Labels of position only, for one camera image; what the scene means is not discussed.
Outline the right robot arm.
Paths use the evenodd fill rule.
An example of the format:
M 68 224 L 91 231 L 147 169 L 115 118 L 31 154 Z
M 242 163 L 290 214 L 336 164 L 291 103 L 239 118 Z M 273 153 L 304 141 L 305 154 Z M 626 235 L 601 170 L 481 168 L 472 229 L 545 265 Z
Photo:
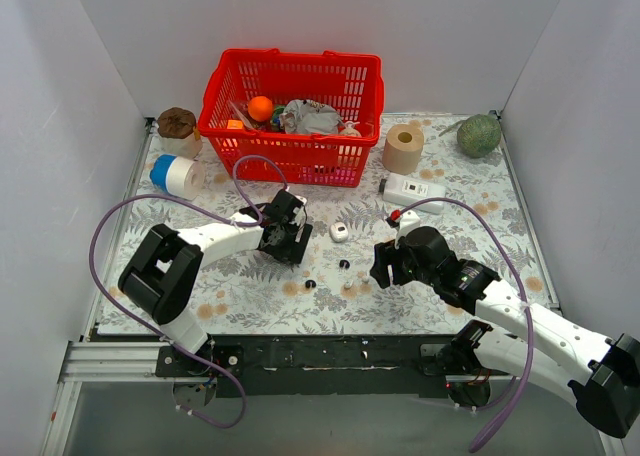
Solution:
M 492 269 L 460 259 L 434 228 L 417 227 L 374 247 L 371 277 L 382 288 L 420 282 L 473 315 L 470 338 L 452 349 L 464 373 L 494 369 L 575 405 L 593 427 L 627 436 L 639 416 L 639 342 L 587 330 L 539 305 L 526 305 Z

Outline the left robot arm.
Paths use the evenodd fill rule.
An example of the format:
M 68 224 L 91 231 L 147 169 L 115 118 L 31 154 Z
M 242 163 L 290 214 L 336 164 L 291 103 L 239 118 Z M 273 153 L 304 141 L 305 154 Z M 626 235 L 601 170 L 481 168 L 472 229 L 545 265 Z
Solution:
M 282 189 L 271 202 L 236 212 L 229 224 L 179 231 L 158 224 L 125 266 L 118 287 L 182 347 L 180 366 L 190 375 L 203 375 L 212 366 L 213 353 L 205 345 L 208 334 L 188 308 L 199 270 L 253 250 L 287 265 L 299 264 L 312 232 L 306 216 L 306 199 Z

